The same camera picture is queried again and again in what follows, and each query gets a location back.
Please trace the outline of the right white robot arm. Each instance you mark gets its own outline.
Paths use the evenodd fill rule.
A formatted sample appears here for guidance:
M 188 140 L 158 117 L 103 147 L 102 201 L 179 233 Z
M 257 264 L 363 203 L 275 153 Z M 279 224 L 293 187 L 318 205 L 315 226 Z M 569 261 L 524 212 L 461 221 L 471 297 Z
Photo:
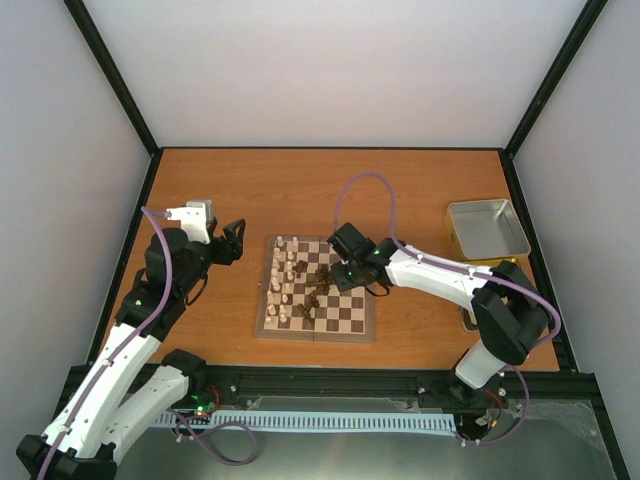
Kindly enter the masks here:
M 447 300 L 476 320 L 480 339 L 453 373 L 469 389 L 483 388 L 508 365 L 529 357 L 549 324 L 542 299 L 516 264 L 464 264 L 386 238 L 374 243 L 346 223 L 327 238 L 339 256 L 331 273 L 341 292 L 356 287 L 410 288 Z

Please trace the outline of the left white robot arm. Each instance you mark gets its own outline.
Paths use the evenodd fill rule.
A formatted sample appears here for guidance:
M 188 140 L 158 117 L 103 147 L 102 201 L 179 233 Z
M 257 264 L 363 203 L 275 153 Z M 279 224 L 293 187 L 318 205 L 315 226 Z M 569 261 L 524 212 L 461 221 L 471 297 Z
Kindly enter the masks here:
M 175 349 L 136 392 L 129 391 L 177 320 L 206 287 L 213 265 L 241 258 L 246 222 L 214 234 L 217 221 L 156 228 L 102 351 L 80 386 L 39 435 L 16 454 L 34 479 L 112 479 L 141 435 L 169 407 L 208 390 L 206 363 Z

